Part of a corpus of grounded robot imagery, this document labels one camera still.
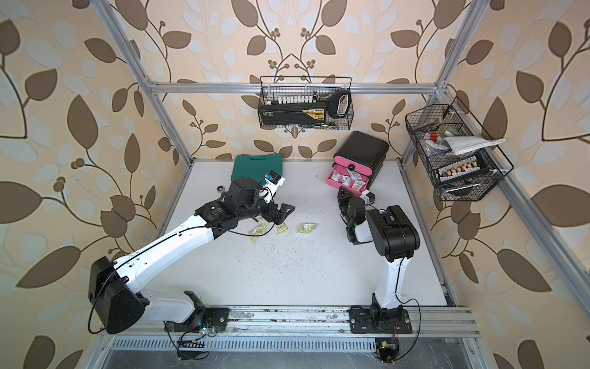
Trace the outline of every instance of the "leaf pattern wallpaper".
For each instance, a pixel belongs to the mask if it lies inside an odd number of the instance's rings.
[[[2,363],[74,368],[90,265],[152,239],[184,165],[88,1],[0,2],[0,55]]]
[[[513,175],[586,270],[589,11],[576,0],[492,0],[449,85],[484,136],[506,138]],[[441,202],[417,157],[408,168],[453,290],[498,368],[587,367],[590,322],[501,191]],[[556,340],[568,347],[555,351]]]
[[[525,4],[486,13],[450,91],[506,138],[515,178],[590,271],[590,4]]]
[[[466,0],[111,0],[154,81],[433,82]]]

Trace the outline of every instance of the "metal grille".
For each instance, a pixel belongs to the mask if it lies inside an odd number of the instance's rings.
[[[454,128],[462,136],[473,136],[467,125],[463,122],[453,105],[434,104],[416,110],[405,117],[406,128],[416,147],[422,163],[434,191],[441,201],[478,201],[481,200],[491,189],[505,176],[505,172],[492,160],[486,149],[479,149],[464,155],[455,155],[452,152],[428,156],[421,141],[430,134],[443,135],[449,128]],[[427,125],[429,122],[436,122],[435,125]],[[438,174],[440,168],[456,164],[465,159],[477,155],[477,162],[480,168],[487,168],[474,172],[473,175],[466,174],[456,179],[441,182]]]
[[[281,77],[283,79],[279,81],[274,76],[260,77],[258,118],[261,128],[350,129],[354,116],[350,95],[351,78],[305,77],[301,80],[303,76]],[[348,95],[349,103],[336,113],[328,113],[328,107],[338,105],[338,97],[343,93]]]
[[[185,339],[198,336],[185,336]],[[374,338],[305,338],[305,337],[205,337],[198,347],[183,350],[249,351],[249,352],[375,352]],[[146,337],[122,335],[114,339],[112,350],[174,350],[168,336]]]

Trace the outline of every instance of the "brown leaf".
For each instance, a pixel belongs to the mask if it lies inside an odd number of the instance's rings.
[[[49,69],[30,75],[25,81],[27,95],[35,101],[50,97],[57,86],[57,70]]]
[[[143,201],[143,207],[150,210],[153,205],[154,200],[156,199],[156,186],[152,185],[147,192],[146,198]]]
[[[174,148],[174,150],[172,151],[172,161],[174,161],[174,165],[178,164],[178,156],[178,150]]]
[[[516,72],[516,88],[520,97],[532,104],[541,99],[545,85],[536,75],[519,70]]]
[[[521,254],[510,249],[501,249],[497,257],[508,277],[519,286],[534,292],[551,291],[541,273]]]
[[[504,103],[497,97],[487,111],[486,118],[483,120],[481,135],[485,139],[497,140],[506,134],[508,129],[508,113]]]
[[[371,124],[371,128],[375,131],[375,132],[385,132],[385,126],[379,123],[373,123]]]
[[[129,42],[131,43],[131,46],[133,47],[133,51],[135,51],[135,55],[137,55],[137,58],[141,59],[142,55],[139,52],[139,46],[137,46],[137,42],[135,42],[135,40],[129,40]]]
[[[135,218],[135,205],[129,197],[125,195],[111,196],[111,203],[113,211],[124,220],[131,221]]]
[[[409,83],[409,79],[407,79],[407,78],[396,78],[395,80],[391,80],[388,83],[391,83],[391,84],[405,84],[405,83]]]
[[[401,99],[397,104],[395,104],[391,113],[393,115],[399,114],[405,108],[405,99]]]
[[[293,153],[293,146],[285,146],[282,147],[279,151],[279,154],[283,157],[283,159],[287,159]]]
[[[434,25],[443,30],[461,14],[466,0],[439,0],[434,10]]]
[[[120,112],[127,103],[127,89],[118,89],[113,94],[113,103],[111,106],[113,107],[113,112],[117,113]]]
[[[204,131],[206,133],[213,133],[217,130],[217,128],[218,128],[218,125],[208,125],[205,127]]]
[[[418,45],[420,34],[413,30],[401,30],[391,32],[391,41],[397,47],[409,48]]]
[[[299,154],[306,159],[310,159],[313,156],[313,152],[310,148],[306,146],[298,146]]]
[[[84,45],[94,57],[105,63],[113,63],[117,60],[113,48],[109,43],[102,38],[89,38],[84,41]]]
[[[29,346],[23,369],[45,369],[55,356],[55,342],[47,336],[36,336]]]
[[[572,45],[572,33],[568,26],[557,22],[549,34],[549,49],[553,55],[563,58]]]
[[[260,98],[257,96],[250,96],[244,95],[242,96],[242,100],[248,104],[249,107],[258,110],[258,104],[260,102]]]
[[[216,141],[216,140],[209,140],[209,141],[205,142],[205,145],[208,148],[217,149],[217,148],[220,148],[221,146],[225,145],[225,142]]]
[[[13,223],[31,215],[43,198],[16,182],[0,182],[0,224]]]
[[[469,112],[469,96],[467,96],[467,93],[463,90],[457,90],[455,95],[457,96],[457,103],[459,104],[459,107],[465,113],[468,113]]]
[[[334,27],[346,11],[346,0],[330,0],[322,9],[322,23],[326,27]]]
[[[471,46],[465,61],[469,65],[479,63],[480,61],[484,60],[485,57],[487,57],[491,51],[492,46],[494,46],[494,43],[490,40],[479,40],[473,44],[473,46]]]
[[[76,365],[78,364],[78,361],[80,360],[80,357],[82,356],[83,351],[84,350],[78,350],[76,352],[71,353],[70,355],[68,355],[68,357],[63,359],[55,367],[55,369],[74,369],[76,367]]]
[[[143,96],[139,90],[136,90],[133,93],[133,101],[135,101],[135,108],[140,116],[143,116],[144,107],[143,107]]]
[[[441,199],[438,198],[437,192],[436,191],[432,191],[432,199],[434,200],[434,206],[437,207],[438,211],[442,211],[444,208],[444,204],[441,201]]]
[[[8,19],[0,23],[0,54],[6,56],[14,53],[21,45],[21,35],[17,26]]]
[[[453,46],[453,42],[455,42],[454,38],[449,38],[447,41],[447,45],[444,48],[444,57],[447,58],[448,52],[451,51],[451,47]]]
[[[240,22],[246,27],[254,27],[258,24],[258,12],[248,0],[231,0],[231,7]]]
[[[471,279],[473,283],[479,284],[479,280],[477,279],[476,270],[473,267],[473,264],[469,257],[464,253],[459,255],[459,263],[461,263],[461,268],[465,272],[467,278]]]
[[[164,33],[162,39],[170,48],[185,48],[191,42],[191,34],[182,31],[168,31]]]
[[[590,223],[590,194],[580,188],[551,185],[537,192],[532,200],[553,226],[577,227]]]
[[[504,0],[491,0],[490,1],[490,8],[492,10],[502,10],[504,9]]]
[[[65,276],[78,262],[80,249],[64,246],[54,250],[29,269],[18,281],[17,287],[38,288],[47,286]]]
[[[172,144],[170,144],[170,139],[168,137],[162,137],[158,141],[158,146],[160,146],[160,148],[164,151],[170,151]]]
[[[274,152],[273,145],[266,141],[254,140],[254,146],[256,146],[258,150],[262,150],[264,152]]]
[[[471,211],[471,201],[455,201],[451,206],[451,219],[459,224],[463,218]]]
[[[334,74],[330,74],[322,81],[322,83],[335,84],[336,83],[336,76]]]
[[[266,49],[266,38],[261,35],[256,35],[253,38],[250,38],[250,42],[248,42],[248,47],[246,49],[246,54],[248,55],[260,55]]]
[[[118,239],[127,232],[127,222],[113,211],[101,211],[100,222],[104,232],[112,238]]]
[[[319,152],[326,152],[332,150],[334,146],[336,146],[336,139],[325,140],[320,142],[320,144],[317,146],[317,150]]]
[[[324,55],[335,55],[336,47],[332,42],[332,39],[326,35],[316,36],[316,49]]]
[[[68,109],[68,128],[74,139],[85,149],[90,149],[99,138],[99,126],[92,111],[80,95]]]
[[[114,0],[114,3],[133,28],[143,31],[148,27],[148,13],[139,0]]]
[[[117,253],[116,253],[116,254],[113,256],[113,258],[111,259],[111,261],[117,260],[118,258],[120,258],[120,257],[122,257],[122,256],[125,256],[125,255],[127,255],[127,254],[126,254],[126,253],[124,253],[123,251],[120,251],[120,250],[119,250],[119,252],[117,252]]]
[[[506,360],[501,355],[494,354],[494,359],[496,359],[496,365],[498,365],[498,369],[514,369],[514,367],[510,363],[510,361]]]
[[[471,240],[477,236],[477,232],[479,231],[479,226],[481,224],[481,214],[473,214],[469,213],[463,220],[459,222],[457,225],[457,232],[459,236],[461,236],[464,240]]]
[[[141,154],[139,152],[139,142],[134,133],[131,133],[127,145],[125,146],[125,167],[130,173],[134,173],[139,167]]]
[[[182,107],[185,108],[186,112],[189,113],[192,116],[196,116],[196,110],[195,108],[191,105],[190,102],[183,100],[182,101]]]
[[[86,9],[90,5],[90,0],[72,0],[72,6],[76,9]]]
[[[532,339],[526,339],[518,346],[518,362],[522,369],[544,369],[543,358]]]

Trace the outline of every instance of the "open pink drawer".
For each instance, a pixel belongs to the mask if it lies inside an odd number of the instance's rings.
[[[344,186],[342,184],[342,179],[339,182],[336,181],[332,181],[332,173],[334,172],[338,172],[342,175],[348,176],[348,171],[346,170],[345,167],[341,166],[340,164],[336,164],[334,166],[334,168],[332,168],[332,171],[330,171],[330,174],[328,175],[328,178],[326,178],[326,183],[334,188],[340,188],[340,187],[344,187],[347,190],[349,190],[350,192],[352,192],[356,197],[359,197],[360,194],[366,189],[366,184],[360,188],[360,191],[355,190],[352,187],[348,187],[348,186]],[[366,175],[364,175],[363,173],[359,173],[361,175],[361,177],[363,178],[363,182],[365,183],[369,183],[369,177],[367,177]]]

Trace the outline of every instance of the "black wire basket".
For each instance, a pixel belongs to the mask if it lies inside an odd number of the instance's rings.
[[[405,116],[406,128],[416,147],[424,168],[430,177],[434,191],[441,201],[479,201],[494,188],[512,169],[514,165],[499,147],[483,148],[466,154],[455,155],[452,151],[428,155],[424,140],[443,135],[446,130],[456,130],[461,136],[473,136],[462,117],[467,113],[462,102],[457,98],[447,104],[433,104]],[[492,136],[479,120],[484,136]],[[491,150],[501,155],[493,155]]]
[[[260,127],[350,129],[354,109],[350,77],[260,77]]]

